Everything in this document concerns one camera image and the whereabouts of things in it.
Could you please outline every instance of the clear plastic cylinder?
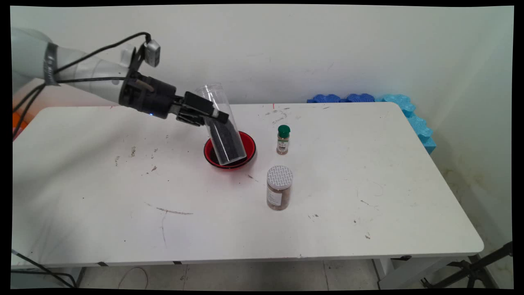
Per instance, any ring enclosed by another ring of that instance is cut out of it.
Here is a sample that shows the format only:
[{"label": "clear plastic cylinder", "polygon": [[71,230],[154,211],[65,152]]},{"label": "clear plastic cylinder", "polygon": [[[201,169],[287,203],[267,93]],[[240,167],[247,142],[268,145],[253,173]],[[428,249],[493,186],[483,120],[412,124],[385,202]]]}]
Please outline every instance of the clear plastic cylinder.
[{"label": "clear plastic cylinder", "polygon": [[213,102],[214,108],[219,111],[229,114],[228,122],[225,124],[204,118],[219,164],[227,165],[245,158],[246,151],[222,85],[220,83],[204,85],[196,89],[195,94]]}]

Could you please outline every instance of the red bowl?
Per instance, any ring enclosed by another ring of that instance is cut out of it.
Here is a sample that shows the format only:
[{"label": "red bowl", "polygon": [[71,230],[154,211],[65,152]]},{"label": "red bowl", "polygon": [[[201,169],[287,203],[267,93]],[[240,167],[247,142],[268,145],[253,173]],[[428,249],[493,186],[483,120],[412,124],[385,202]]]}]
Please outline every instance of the red bowl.
[{"label": "red bowl", "polygon": [[216,158],[215,149],[213,149],[213,143],[211,142],[211,139],[208,139],[208,141],[206,141],[204,145],[205,159],[211,165],[217,168],[229,170],[238,169],[247,164],[249,161],[251,161],[251,159],[253,159],[253,157],[255,156],[255,152],[257,150],[255,141],[253,140],[253,138],[251,138],[251,136],[247,135],[247,133],[244,133],[242,131],[239,131],[238,133],[240,134],[240,139],[242,140],[242,143],[244,145],[244,150],[246,150],[247,157],[227,165],[220,165]]}]

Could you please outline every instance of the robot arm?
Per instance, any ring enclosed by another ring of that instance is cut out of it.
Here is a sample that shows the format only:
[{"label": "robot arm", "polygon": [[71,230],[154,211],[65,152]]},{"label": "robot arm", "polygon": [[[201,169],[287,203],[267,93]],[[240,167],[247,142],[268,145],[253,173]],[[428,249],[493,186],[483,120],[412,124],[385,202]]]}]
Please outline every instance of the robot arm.
[{"label": "robot arm", "polygon": [[[215,109],[211,101],[190,92],[183,97],[178,96],[175,86],[138,72],[142,61],[155,67],[160,60],[160,46],[150,40],[148,34],[138,51],[129,48],[124,51],[122,64],[128,66],[91,56],[56,71],[86,55],[79,50],[56,46],[38,31],[11,28],[13,93],[33,78],[44,79],[47,85],[58,85],[64,81],[101,98],[162,119],[173,113],[178,121],[196,126],[204,125],[204,117],[227,122],[228,114]],[[72,81],[104,77],[115,79]]]}]

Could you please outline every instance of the white wall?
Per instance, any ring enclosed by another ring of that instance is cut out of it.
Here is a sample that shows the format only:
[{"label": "white wall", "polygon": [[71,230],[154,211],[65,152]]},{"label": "white wall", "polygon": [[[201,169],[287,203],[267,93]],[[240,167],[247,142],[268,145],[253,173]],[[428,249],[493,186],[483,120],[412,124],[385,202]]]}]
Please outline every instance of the white wall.
[{"label": "white wall", "polygon": [[[468,83],[450,93],[431,155],[484,241],[482,255],[511,241],[511,79],[513,9],[482,44],[489,54],[465,68]],[[488,267],[501,287],[513,288],[513,259]]]},{"label": "white wall", "polygon": [[[433,109],[461,72],[497,8],[351,5],[11,7],[11,24],[56,44],[92,51],[138,31],[162,46],[160,66],[141,72],[180,92],[221,82],[231,103],[305,102],[403,93],[432,123]],[[101,54],[118,62],[119,50]],[[46,89],[46,106],[107,102]]]},{"label": "white wall", "polygon": [[[11,7],[10,14],[12,26],[84,51],[148,31],[162,56],[157,68],[144,64],[143,74],[182,93],[221,82],[231,103],[406,94],[434,128],[432,157],[483,237],[484,252],[511,240],[513,7]],[[118,62],[119,51],[101,57]],[[111,103],[68,86],[48,87],[30,115],[66,105]],[[490,271],[512,287],[510,259]]]}]

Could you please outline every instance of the jar label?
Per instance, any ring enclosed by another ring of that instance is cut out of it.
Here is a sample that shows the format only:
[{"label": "jar label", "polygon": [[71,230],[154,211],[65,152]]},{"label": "jar label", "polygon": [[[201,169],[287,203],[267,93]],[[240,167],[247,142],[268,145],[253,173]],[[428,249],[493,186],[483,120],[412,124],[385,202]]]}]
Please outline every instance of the jar label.
[{"label": "jar label", "polygon": [[280,206],[280,204],[282,204],[282,193],[275,193],[268,189],[267,201],[272,203],[273,205]]},{"label": "jar label", "polygon": [[285,152],[287,149],[288,149],[288,143],[289,141],[284,141],[284,140],[279,140],[278,141],[278,145],[277,145],[277,148],[279,151],[281,152]]}]

